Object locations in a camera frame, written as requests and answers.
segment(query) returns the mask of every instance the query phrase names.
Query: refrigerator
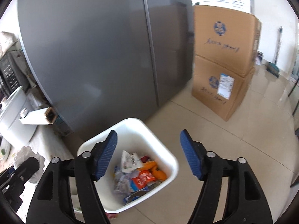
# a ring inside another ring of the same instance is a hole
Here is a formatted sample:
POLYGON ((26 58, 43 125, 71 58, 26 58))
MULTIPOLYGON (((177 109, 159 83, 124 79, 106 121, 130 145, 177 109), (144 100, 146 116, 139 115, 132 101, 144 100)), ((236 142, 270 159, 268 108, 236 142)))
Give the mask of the refrigerator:
POLYGON ((18 0, 43 93, 83 140, 147 119, 191 78, 191 0, 18 0))

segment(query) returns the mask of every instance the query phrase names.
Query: blue logo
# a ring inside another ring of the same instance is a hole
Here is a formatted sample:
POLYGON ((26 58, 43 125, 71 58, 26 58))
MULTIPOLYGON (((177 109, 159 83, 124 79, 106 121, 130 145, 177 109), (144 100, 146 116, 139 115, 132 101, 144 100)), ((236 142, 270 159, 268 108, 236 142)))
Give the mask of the blue logo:
POLYGON ((219 81, 216 77, 210 77, 209 84, 212 88, 218 88, 219 81))
POLYGON ((220 21, 216 22, 214 25, 214 30, 219 36, 224 35, 226 32, 225 24, 220 21))

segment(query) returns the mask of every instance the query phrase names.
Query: crumpled white plastic bag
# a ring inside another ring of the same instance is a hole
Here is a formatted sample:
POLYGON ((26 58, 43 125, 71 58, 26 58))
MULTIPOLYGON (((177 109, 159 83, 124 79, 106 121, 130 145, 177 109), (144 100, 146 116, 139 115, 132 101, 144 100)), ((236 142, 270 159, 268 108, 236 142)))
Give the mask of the crumpled white plastic bag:
POLYGON ((32 150, 31 147, 23 146, 20 151, 18 151, 14 158, 13 158, 13 167, 14 169, 17 169, 23 162, 25 162, 29 157, 35 157, 38 162, 39 162, 39 170, 32 175, 32 177, 28 180, 28 182, 36 184, 40 178, 42 177, 44 170, 44 157, 39 155, 38 153, 35 154, 32 150))

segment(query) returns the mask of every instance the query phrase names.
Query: stacked cardboard box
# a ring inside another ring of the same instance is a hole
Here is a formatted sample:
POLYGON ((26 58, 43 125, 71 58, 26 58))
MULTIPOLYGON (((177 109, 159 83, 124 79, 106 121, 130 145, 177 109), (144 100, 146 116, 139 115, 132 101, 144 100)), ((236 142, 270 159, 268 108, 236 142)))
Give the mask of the stacked cardboard box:
POLYGON ((254 73, 261 23, 252 14, 194 7, 194 97, 227 121, 241 104, 254 73))

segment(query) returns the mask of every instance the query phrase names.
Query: tile floor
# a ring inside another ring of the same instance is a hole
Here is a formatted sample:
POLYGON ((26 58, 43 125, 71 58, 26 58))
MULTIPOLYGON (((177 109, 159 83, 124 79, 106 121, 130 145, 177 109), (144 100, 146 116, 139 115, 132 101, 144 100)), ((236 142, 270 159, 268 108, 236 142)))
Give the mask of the tile floor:
MULTIPOLYGON (((292 180, 299 174, 299 143, 294 135, 291 109, 298 93, 287 97, 292 83, 282 76, 277 79, 264 66, 257 66, 244 101, 228 122, 192 97, 191 88, 189 82, 146 121, 178 159, 177 178, 135 208, 120 213, 111 223, 188 222, 202 183, 192 175, 180 147, 179 134, 183 129, 222 158, 246 158, 265 192, 275 221, 284 208, 292 180)), ((222 218, 226 189, 227 179, 222 184, 215 221, 222 218)))

